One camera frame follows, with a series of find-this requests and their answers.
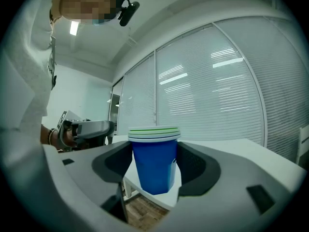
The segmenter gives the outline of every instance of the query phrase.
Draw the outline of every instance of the blue cup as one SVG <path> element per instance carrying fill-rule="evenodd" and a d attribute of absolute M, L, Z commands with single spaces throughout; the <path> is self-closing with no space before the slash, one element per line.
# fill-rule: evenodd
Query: blue cup
<path fill-rule="evenodd" d="M 177 139 L 170 138 L 164 142 L 132 142 L 141 188 L 152 195 L 166 193 L 174 185 Z"/>

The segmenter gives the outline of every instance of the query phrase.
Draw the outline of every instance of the hand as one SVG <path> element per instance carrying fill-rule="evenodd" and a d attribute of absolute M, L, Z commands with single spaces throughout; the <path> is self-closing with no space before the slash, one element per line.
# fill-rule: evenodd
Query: hand
<path fill-rule="evenodd" d="M 57 148 L 57 150 L 60 150 L 62 147 L 59 147 L 57 141 L 58 141 L 58 131 L 54 131 L 52 135 L 52 145 Z M 80 145 L 77 145 L 77 143 L 74 141 L 72 130 L 67 130 L 63 133 L 63 142 L 69 146 L 69 147 L 78 147 L 80 149 L 88 149 L 89 144 L 88 143 L 82 143 Z"/>
<path fill-rule="evenodd" d="M 77 143 L 74 141 L 72 135 L 72 130 L 67 130 L 63 133 L 63 142 L 69 147 L 77 147 Z"/>

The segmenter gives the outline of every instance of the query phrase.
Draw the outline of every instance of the person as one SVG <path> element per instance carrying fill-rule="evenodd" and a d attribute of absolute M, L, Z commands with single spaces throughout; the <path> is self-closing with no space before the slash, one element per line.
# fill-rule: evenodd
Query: person
<path fill-rule="evenodd" d="M 0 47 L 1 65 L 13 67 L 33 90 L 19 130 L 51 144 L 58 150 L 58 132 L 42 125 L 52 88 L 55 56 L 53 26 L 62 17 L 81 23 L 103 24 L 121 11 L 124 0 L 27 0 L 15 16 Z M 64 134 L 66 145 L 76 147 L 71 131 Z"/>

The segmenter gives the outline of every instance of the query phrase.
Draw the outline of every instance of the bracelet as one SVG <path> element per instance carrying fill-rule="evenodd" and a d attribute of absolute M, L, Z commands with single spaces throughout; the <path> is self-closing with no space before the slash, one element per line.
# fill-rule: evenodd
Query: bracelet
<path fill-rule="evenodd" d="M 49 145 L 52 145 L 51 139 L 52 139 L 52 135 L 53 135 L 53 132 L 54 132 L 54 131 L 56 131 L 56 129 L 55 129 L 55 128 L 51 128 L 51 129 L 49 130 L 48 135 L 47 135 L 47 141 L 48 141 L 48 144 L 49 144 Z"/>

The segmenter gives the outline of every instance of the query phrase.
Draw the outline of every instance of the white table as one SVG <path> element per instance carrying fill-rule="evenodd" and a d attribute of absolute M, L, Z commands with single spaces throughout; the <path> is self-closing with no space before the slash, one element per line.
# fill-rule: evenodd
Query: white table
<path fill-rule="evenodd" d="M 127 141 L 127 136 L 115 136 L 113 139 L 113 143 L 120 141 Z M 247 158 L 264 169 L 292 193 L 298 190 L 307 173 L 298 165 L 248 139 L 227 141 L 187 141 L 179 139 L 178 141 L 207 146 Z M 170 210 L 177 202 L 178 188 L 181 186 L 181 173 L 177 166 L 175 184 L 168 193 L 152 195 L 141 188 L 133 160 L 125 174 L 124 185 L 128 197 L 131 195 L 130 186 L 132 186 L 137 190 L 134 194 L 139 192 L 152 202 Z"/>

